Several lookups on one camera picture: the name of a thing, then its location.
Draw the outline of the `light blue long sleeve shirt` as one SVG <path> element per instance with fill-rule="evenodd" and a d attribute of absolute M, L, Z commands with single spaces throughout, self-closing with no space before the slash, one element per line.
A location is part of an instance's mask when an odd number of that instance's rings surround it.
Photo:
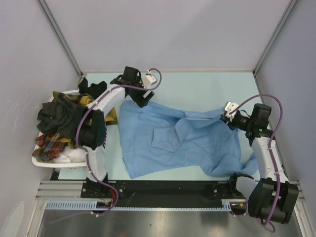
<path fill-rule="evenodd" d="M 255 155 L 241 161 L 238 130 L 221 120 L 224 110 L 190 112 L 155 102 L 120 107 L 118 130 L 123 161 L 132 179 L 174 168 L 198 166 L 208 176 L 253 175 Z"/>

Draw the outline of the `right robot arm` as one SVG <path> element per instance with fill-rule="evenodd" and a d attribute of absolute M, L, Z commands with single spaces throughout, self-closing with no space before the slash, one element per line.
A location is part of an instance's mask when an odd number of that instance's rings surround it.
<path fill-rule="evenodd" d="M 250 175 L 234 173 L 230 177 L 228 193 L 233 198 L 247 199 L 251 217 L 262 221 L 287 224 L 296 204 L 299 189 L 286 177 L 277 156 L 273 131 L 268 129 L 271 107 L 255 104 L 251 116 L 243 116 L 238 105 L 228 102 L 221 120 L 230 129 L 245 131 L 246 138 L 257 159 L 260 180 Z"/>

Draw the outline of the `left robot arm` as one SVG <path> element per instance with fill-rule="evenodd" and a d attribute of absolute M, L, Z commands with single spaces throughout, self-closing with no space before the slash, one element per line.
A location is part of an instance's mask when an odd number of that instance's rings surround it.
<path fill-rule="evenodd" d="M 125 67 L 123 74 L 114 78 L 97 99 L 85 107 L 78 106 L 74 112 L 75 143 L 86 156 L 86 183 L 100 198 L 106 196 L 110 188 L 104 156 L 107 142 L 105 116 L 126 97 L 140 108 L 146 106 L 161 82 L 153 71 L 153 68 L 148 69 L 143 75 L 136 68 Z"/>

